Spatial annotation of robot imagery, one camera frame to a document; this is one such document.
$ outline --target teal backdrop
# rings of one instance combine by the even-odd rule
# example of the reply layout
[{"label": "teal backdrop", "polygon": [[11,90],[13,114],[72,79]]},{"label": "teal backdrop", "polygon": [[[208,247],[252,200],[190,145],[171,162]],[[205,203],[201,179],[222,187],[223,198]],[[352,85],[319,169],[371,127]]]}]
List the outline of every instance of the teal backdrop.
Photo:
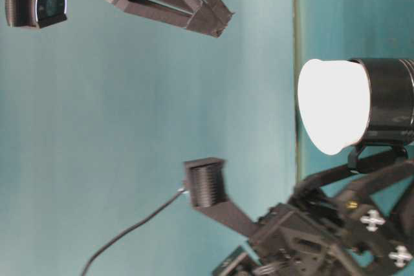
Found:
[{"label": "teal backdrop", "polygon": [[[0,275],[79,275],[181,187],[185,160],[227,159],[228,193],[252,218],[287,198],[293,0],[224,1],[236,15],[220,39],[104,0],[69,0],[69,20],[39,32],[0,14]],[[90,275],[209,275],[243,241],[182,196]]]},{"label": "teal backdrop", "polygon": [[[414,0],[296,0],[295,14],[296,76],[312,58],[414,58]],[[344,164],[349,151],[336,156],[322,154],[298,116],[298,171],[302,176]],[[374,197],[383,211],[389,211],[406,184]],[[338,189],[339,185],[334,185],[328,194]],[[399,276],[413,274],[412,266]]]}]

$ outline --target black lamp housing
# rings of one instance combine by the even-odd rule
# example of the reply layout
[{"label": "black lamp housing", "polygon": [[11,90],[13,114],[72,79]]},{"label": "black lamp housing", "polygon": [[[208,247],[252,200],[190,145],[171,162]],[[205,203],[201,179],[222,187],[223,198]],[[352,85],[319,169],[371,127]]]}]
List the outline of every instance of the black lamp housing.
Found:
[{"label": "black lamp housing", "polygon": [[365,69],[371,108],[361,140],[349,155],[349,168],[358,170],[358,157],[367,146],[390,146],[408,157],[404,146],[414,141],[414,61],[397,58],[354,58]]}]

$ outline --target screw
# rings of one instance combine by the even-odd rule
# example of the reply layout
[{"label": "screw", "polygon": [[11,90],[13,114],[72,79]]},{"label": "screw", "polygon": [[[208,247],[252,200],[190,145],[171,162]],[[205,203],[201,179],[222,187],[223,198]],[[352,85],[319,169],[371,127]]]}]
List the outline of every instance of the screw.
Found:
[{"label": "screw", "polygon": [[356,209],[358,208],[358,202],[355,202],[354,200],[350,200],[347,203],[347,209]]}]

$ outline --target black cable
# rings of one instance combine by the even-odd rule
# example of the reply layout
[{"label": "black cable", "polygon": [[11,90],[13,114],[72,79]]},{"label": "black cable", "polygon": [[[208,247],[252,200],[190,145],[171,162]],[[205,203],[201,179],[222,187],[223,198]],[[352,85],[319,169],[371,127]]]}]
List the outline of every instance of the black cable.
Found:
[{"label": "black cable", "polygon": [[127,235],[128,233],[132,232],[133,230],[139,228],[140,226],[144,225],[148,221],[150,221],[153,217],[155,217],[157,214],[159,214],[163,209],[168,207],[170,204],[172,204],[181,194],[183,194],[186,190],[185,189],[179,189],[178,193],[174,195],[170,200],[168,200],[164,205],[160,206],[156,211],[154,211],[152,214],[150,214],[148,217],[146,217],[144,220],[141,220],[137,224],[134,224],[133,226],[123,230],[121,233],[119,233],[116,237],[111,239],[107,244],[102,246],[95,254],[88,260],[87,264],[83,268],[81,276],[85,276],[88,272],[88,269],[91,267],[91,264],[93,261],[99,257],[106,249],[111,247],[115,242],[120,240],[122,237]]}]

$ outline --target camera lens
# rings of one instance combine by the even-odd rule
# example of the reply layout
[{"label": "camera lens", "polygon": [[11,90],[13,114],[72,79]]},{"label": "camera lens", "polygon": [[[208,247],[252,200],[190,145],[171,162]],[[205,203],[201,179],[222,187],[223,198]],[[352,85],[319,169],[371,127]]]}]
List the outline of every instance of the camera lens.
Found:
[{"label": "camera lens", "polygon": [[55,16],[58,13],[58,0],[46,0],[46,15]]}]

